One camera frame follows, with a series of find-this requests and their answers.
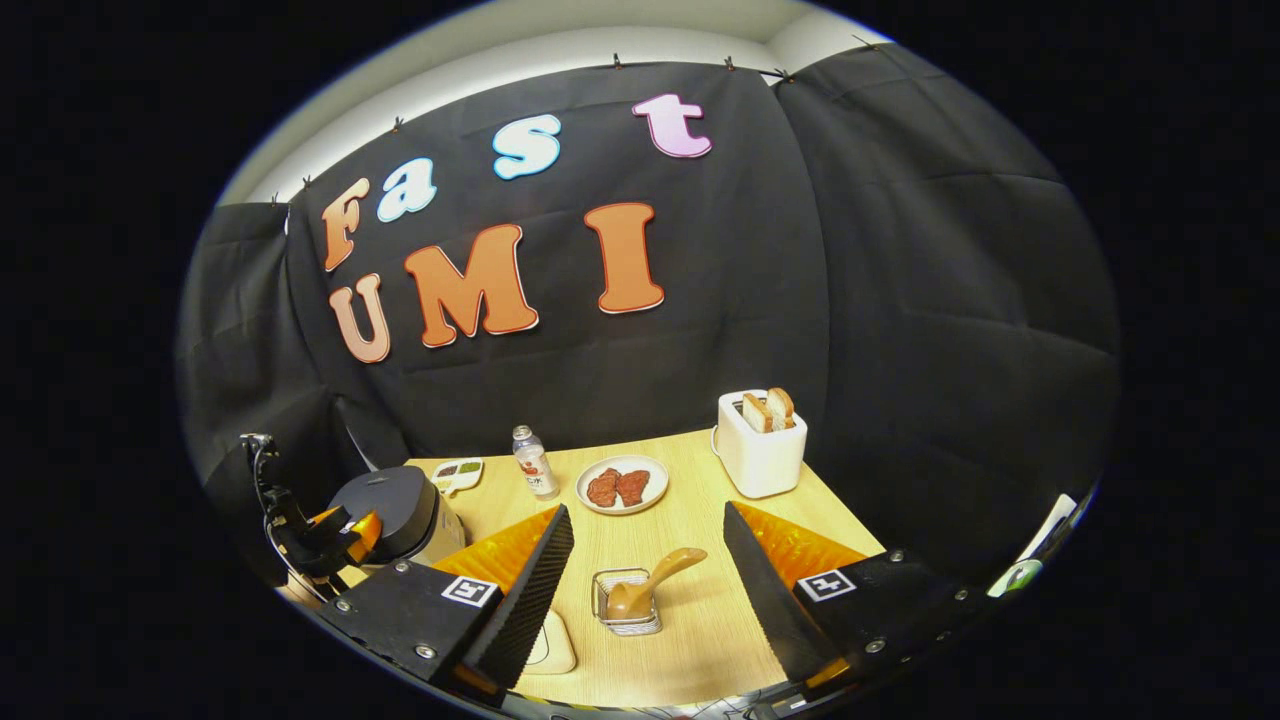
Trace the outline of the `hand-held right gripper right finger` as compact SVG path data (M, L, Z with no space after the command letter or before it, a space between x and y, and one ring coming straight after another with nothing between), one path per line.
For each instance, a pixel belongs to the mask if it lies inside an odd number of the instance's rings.
M864 555L746 503L726 503L723 538L783 674L808 689L881 682L997 606L918 553Z

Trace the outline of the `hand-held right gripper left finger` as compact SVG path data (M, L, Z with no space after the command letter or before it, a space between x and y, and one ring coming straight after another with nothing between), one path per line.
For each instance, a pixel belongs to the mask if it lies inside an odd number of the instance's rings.
M498 706L524 674L572 548L558 503L433 566L385 566L317 615L434 691Z

